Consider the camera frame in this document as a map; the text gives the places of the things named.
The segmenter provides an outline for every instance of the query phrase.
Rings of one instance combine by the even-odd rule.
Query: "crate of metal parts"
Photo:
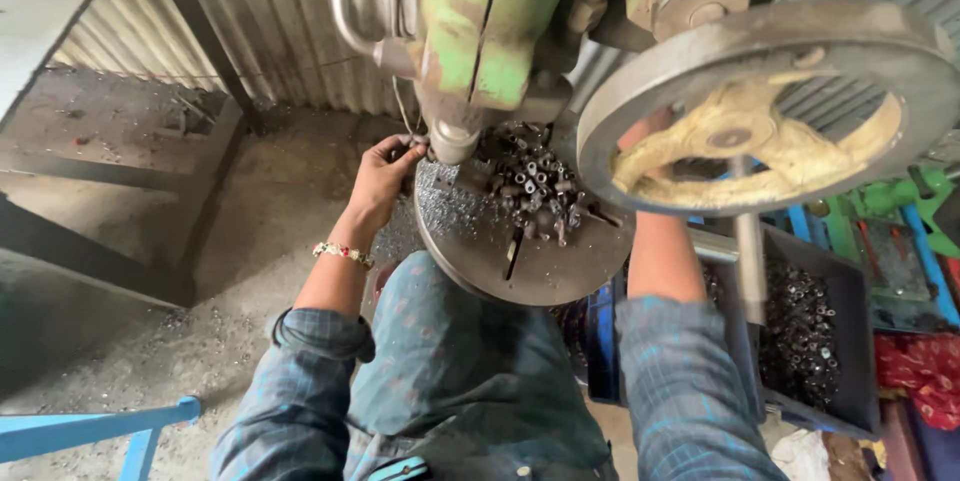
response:
[[[880,432],[873,329],[863,272],[853,262],[764,226],[769,300],[763,327],[740,311],[734,265],[709,271],[726,343],[753,413],[876,439]]]

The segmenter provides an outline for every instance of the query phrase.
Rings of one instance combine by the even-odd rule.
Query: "person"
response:
[[[476,297],[416,252],[386,282],[372,330],[360,317],[366,267],[340,250],[371,249],[425,153],[409,136],[364,153],[327,238],[337,253],[319,254],[270,328],[212,479],[618,478],[546,309]],[[615,315],[639,477],[786,479],[750,420],[681,218],[637,213],[628,280]]]

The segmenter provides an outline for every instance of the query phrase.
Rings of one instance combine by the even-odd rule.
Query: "red cloth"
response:
[[[881,387],[905,388],[933,428],[960,426],[960,337],[876,335],[873,350]]]

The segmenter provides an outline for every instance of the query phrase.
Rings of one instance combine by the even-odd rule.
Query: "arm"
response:
[[[364,153],[349,203],[327,238],[367,253],[390,220],[401,181],[426,153],[410,136],[391,136]],[[320,254],[296,297],[270,331],[272,345],[211,455],[211,479],[341,478],[350,436],[355,359],[371,361],[374,342],[360,315],[366,269]]]
[[[621,148],[668,125],[669,115],[646,121]],[[751,419],[723,317],[706,305],[685,220],[636,214],[627,292],[616,325],[639,477],[785,479]]]

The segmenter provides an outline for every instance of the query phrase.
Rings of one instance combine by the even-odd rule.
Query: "blue checkered sleeve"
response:
[[[654,296],[616,307],[639,478],[777,479],[713,307]]]
[[[370,328],[362,318],[296,309],[269,334],[272,346],[210,457],[210,478],[341,479],[350,378],[355,359],[374,358]]]

